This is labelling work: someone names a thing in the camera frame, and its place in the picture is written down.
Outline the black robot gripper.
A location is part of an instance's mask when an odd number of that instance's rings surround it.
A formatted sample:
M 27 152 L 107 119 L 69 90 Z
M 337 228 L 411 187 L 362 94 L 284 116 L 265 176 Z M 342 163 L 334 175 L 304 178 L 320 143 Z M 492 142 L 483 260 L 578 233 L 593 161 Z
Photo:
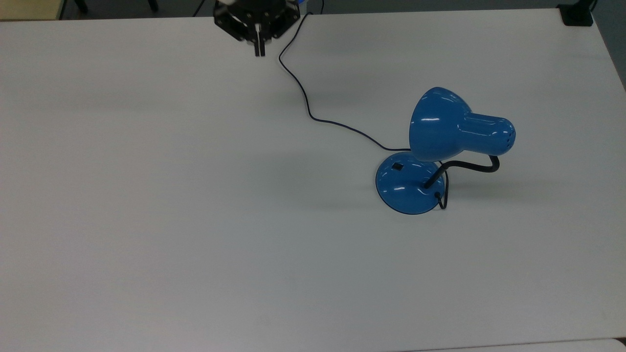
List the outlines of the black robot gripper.
M 213 19 L 235 40 L 253 44 L 256 57 L 264 57 L 265 43 L 280 38 L 300 19 L 300 1 L 217 0 Z

